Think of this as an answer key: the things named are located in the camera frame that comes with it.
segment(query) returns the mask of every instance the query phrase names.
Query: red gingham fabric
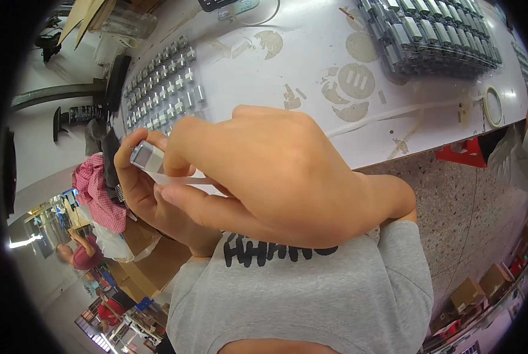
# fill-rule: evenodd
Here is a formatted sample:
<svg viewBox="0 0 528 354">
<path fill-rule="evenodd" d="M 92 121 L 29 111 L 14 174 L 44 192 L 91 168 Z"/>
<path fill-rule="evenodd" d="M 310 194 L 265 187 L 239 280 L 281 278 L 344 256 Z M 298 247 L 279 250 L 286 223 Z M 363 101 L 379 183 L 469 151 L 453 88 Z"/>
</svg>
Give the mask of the red gingham fabric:
<svg viewBox="0 0 528 354">
<path fill-rule="evenodd" d="M 105 190 L 103 156 L 91 155 L 73 173 L 73 188 L 81 205 L 88 204 L 93 221 L 115 232 L 126 229 L 126 208 L 113 203 Z"/>
</svg>

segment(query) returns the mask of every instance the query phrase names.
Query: factory floor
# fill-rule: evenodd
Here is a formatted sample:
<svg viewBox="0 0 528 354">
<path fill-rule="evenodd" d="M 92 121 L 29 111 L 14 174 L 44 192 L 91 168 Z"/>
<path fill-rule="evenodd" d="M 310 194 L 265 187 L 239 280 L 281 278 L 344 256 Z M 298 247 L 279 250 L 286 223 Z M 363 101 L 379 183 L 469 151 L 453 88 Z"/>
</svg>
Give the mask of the factory floor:
<svg viewBox="0 0 528 354">
<path fill-rule="evenodd" d="M 528 218 L 528 193 L 497 182 L 486 168 L 438 161 L 433 152 L 423 152 L 360 172 L 401 177 L 416 193 L 433 283 L 431 320 L 467 276 L 479 280 L 492 264 L 511 259 Z"/>
</svg>

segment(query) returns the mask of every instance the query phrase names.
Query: white table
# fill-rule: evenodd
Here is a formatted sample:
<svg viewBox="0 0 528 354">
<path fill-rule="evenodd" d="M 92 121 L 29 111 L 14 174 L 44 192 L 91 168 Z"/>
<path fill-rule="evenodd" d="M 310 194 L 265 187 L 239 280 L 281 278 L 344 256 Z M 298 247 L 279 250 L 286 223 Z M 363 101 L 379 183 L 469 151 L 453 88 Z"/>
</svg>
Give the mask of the white table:
<svg viewBox="0 0 528 354">
<path fill-rule="evenodd" d="M 258 7 L 239 17 L 255 22 L 268 17 L 275 6 L 275 0 L 260 0 Z M 471 99 L 489 85 L 501 97 L 502 125 L 525 118 L 528 97 L 511 41 L 524 46 L 486 6 L 481 9 L 501 53 L 501 67 L 476 83 L 425 78 L 412 79 L 404 85 L 396 85 L 384 76 L 379 58 L 371 62 L 357 60 L 374 59 L 369 42 L 364 41 L 366 34 L 361 34 L 366 29 L 358 18 L 352 21 L 339 7 L 351 14 L 356 10 L 351 0 L 282 0 L 280 11 L 271 21 L 259 27 L 242 27 L 236 22 L 218 21 L 216 13 L 203 12 L 197 0 L 166 1 L 154 11 L 159 21 L 154 33 L 138 48 L 128 50 L 133 61 L 127 81 L 162 48 L 185 34 L 198 53 L 197 75 L 200 74 L 207 97 L 207 119 L 212 122 L 229 119 L 239 104 L 266 105 L 305 112 L 330 135 L 349 124 L 338 117 L 344 116 L 343 109 L 355 105 L 353 114 L 348 116 L 356 118 L 355 112 L 367 104 L 362 121 L 368 124 L 331 138 L 352 169 L 493 130 L 480 103 Z M 346 48 L 347 39 L 354 45 L 350 51 Z M 264 40 L 269 42 L 265 49 Z M 345 91 L 353 96 L 371 91 L 367 97 L 355 99 L 341 89 L 338 75 L 348 64 L 354 64 L 355 69 L 359 65 L 357 70 L 367 68 L 364 73 L 371 72 L 371 78 L 358 84 L 361 89 Z M 340 75 L 341 79 L 345 75 L 348 76 L 347 71 Z M 331 95 L 335 84 L 342 100 Z M 322 90 L 337 104 L 325 98 Z M 379 91 L 386 103 L 382 103 Z M 392 117 L 392 111 L 414 104 L 432 106 L 443 102 L 448 104 Z M 458 103 L 464 103 L 466 110 L 461 122 Z M 120 118 L 115 129 L 119 135 L 124 134 Z"/>
</svg>

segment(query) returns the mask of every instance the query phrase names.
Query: white plastic bag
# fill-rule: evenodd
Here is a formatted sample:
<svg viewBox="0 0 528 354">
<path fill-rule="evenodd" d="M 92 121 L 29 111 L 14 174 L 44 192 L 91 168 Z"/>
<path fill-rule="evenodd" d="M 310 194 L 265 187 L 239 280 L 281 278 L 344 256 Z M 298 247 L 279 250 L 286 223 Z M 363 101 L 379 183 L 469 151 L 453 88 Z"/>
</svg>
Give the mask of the white plastic bag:
<svg viewBox="0 0 528 354">
<path fill-rule="evenodd" d="M 87 205 L 79 206 L 79 211 L 93 226 L 93 235 L 97 237 L 97 245 L 105 258 L 116 258 L 119 262 L 132 262 L 134 260 L 134 255 L 121 234 L 95 223 Z"/>
</svg>

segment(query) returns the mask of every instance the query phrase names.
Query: red shirt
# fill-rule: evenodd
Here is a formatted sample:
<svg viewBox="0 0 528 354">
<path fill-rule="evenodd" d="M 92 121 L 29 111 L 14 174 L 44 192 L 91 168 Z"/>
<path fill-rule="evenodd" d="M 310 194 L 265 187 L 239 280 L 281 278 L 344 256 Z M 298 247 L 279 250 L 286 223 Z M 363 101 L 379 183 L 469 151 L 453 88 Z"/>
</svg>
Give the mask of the red shirt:
<svg viewBox="0 0 528 354">
<path fill-rule="evenodd" d="M 77 246 L 77 249 L 73 252 L 73 267 L 75 269 L 89 270 L 101 264 L 105 259 L 103 252 L 101 252 L 101 249 L 96 243 L 97 237 L 95 235 L 89 235 L 86 240 L 95 248 L 95 254 L 93 257 L 89 257 L 87 252 L 85 252 L 85 247 L 82 245 Z"/>
<path fill-rule="evenodd" d="M 113 310 L 115 310 L 119 315 L 122 316 L 124 314 L 125 311 L 122 308 L 122 306 L 119 305 L 118 302 L 114 301 L 113 299 L 109 299 L 109 301 L 107 301 L 106 303 L 109 304 L 113 308 Z M 100 319 L 105 319 L 109 321 L 110 326 L 116 326 L 117 324 L 120 323 L 119 319 L 116 318 L 116 316 L 113 315 L 111 310 L 109 310 L 106 306 L 99 305 L 97 310 L 98 310 L 98 317 Z"/>
</svg>

